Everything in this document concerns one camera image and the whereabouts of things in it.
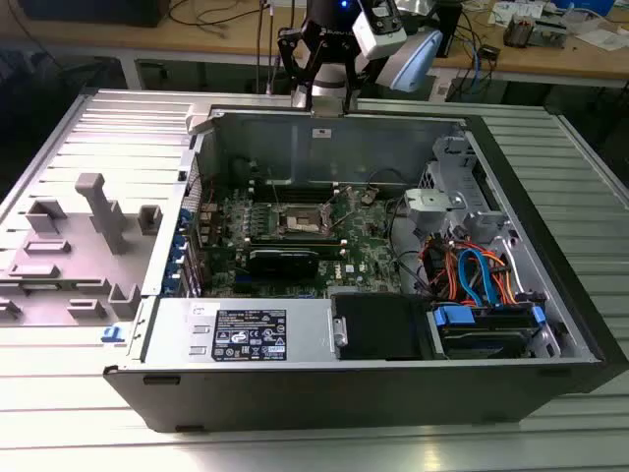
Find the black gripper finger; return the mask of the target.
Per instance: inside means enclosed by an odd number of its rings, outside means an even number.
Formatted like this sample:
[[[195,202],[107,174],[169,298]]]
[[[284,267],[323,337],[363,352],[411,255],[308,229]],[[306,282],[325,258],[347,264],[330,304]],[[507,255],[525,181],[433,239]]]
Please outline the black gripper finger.
[[[321,32],[321,27],[301,27],[281,29],[278,33],[277,45],[284,69],[291,80],[294,107],[312,109],[314,81],[322,64]],[[294,56],[300,42],[306,45],[310,53],[304,67],[298,64]]]
[[[357,48],[345,58],[345,95],[342,101],[344,113],[348,113],[355,101],[355,95],[359,92],[369,76],[370,61],[365,58],[362,51]]]

